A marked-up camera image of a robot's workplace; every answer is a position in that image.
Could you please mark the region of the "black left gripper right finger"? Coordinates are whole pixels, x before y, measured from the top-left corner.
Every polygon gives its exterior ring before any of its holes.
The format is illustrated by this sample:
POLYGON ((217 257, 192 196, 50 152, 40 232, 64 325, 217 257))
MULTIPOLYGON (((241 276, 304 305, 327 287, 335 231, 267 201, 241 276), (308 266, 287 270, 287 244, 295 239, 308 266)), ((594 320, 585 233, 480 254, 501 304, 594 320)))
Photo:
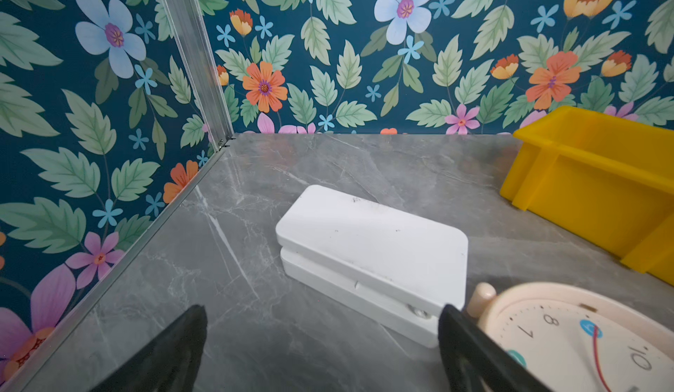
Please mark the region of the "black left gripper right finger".
POLYGON ((440 315, 438 339, 452 391, 548 390, 451 304, 440 315))

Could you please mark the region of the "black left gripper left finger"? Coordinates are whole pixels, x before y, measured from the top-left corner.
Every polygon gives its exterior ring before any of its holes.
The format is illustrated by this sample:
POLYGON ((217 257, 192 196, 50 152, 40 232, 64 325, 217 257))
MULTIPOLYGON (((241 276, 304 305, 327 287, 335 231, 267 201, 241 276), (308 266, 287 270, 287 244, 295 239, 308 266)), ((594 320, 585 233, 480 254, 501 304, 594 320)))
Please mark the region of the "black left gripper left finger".
POLYGON ((205 307, 193 305, 93 390, 191 391, 206 338, 205 307))

